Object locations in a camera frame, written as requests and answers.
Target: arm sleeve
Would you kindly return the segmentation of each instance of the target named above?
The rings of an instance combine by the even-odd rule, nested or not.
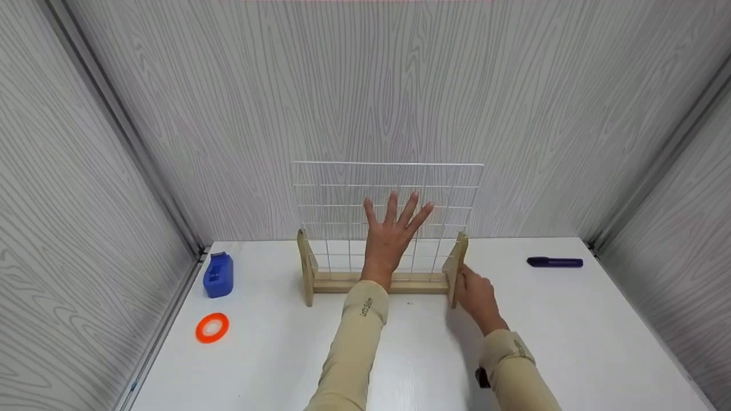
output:
[[[517,333],[493,331],[482,342],[480,366],[502,411],[560,411],[536,368],[533,355]]]
[[[388,293],[372,281],[348,293],[317,391],[306,411],[365,410],[368,381],[388,316]]]

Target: left hand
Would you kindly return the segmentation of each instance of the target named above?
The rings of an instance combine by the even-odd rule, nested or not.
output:
[[[434,204],[427,203],[412,220],[418,202],[419,195],[413,192],[397,221],[398,193],[391,192],[386,207],[386,218],[380,223],[376,221],[371,199],[365,199],[363,207],[365,217],[368,219],[368,237],[365,240],[365,263],[360,275],[361,280],[377,282],[386,291],[391,288],[391,277],[401,261],[401,256],[404,255],[416,231],[434,210]]]

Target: white tabletop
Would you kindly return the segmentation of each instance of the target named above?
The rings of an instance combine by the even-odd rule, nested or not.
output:
[[[234,260],[234,290],[209,299],[208,261],[188,294],[134,411],[301,410],[315,391],[345,295],[303,301],[294,241],[216,242]],[[583,268],[532,268],[535,255]],[[501,313],[533,352],[565,411],[707,410],[578,238],[471,239],[466,262],[495,285]],[[198,321],[230,329],[200,344]],[[368,394],[370,410],[497,410],[474,381],[480,335],[443,295],[393,295]]]

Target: white wire grid panel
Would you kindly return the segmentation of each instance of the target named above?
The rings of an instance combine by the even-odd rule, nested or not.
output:
[[[356,278],[363,269],[368,234],[365,198],[371,198],[382,221],[392,191],[398,193],[397,215],[416,191],[417,212],[430,201],[434,210],[404,252],[394,280],[413,279],[409,274],[417,273],[435,274],[419,279],[443,280],[436,274],[441,274],[457,234],[466,231],[484,169],[482,164],[292,162],[300,225],[318,272],[329,273],[331,279]]]

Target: wooden base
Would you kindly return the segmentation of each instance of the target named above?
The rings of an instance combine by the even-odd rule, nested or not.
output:
[[[317,260],[307,241],[305,230],[297,233],[297,245],[302,261],[302,280],[305,305],[312,306],[315,293],[348,293],[360,278],[360,273],[318,272]],[[446,294],[450,307],[456,308],[455,288],[461,286],[459,268],[464,262],[469,245],[465,233],[459,233],[441,273],[394,273],[391,294]]]

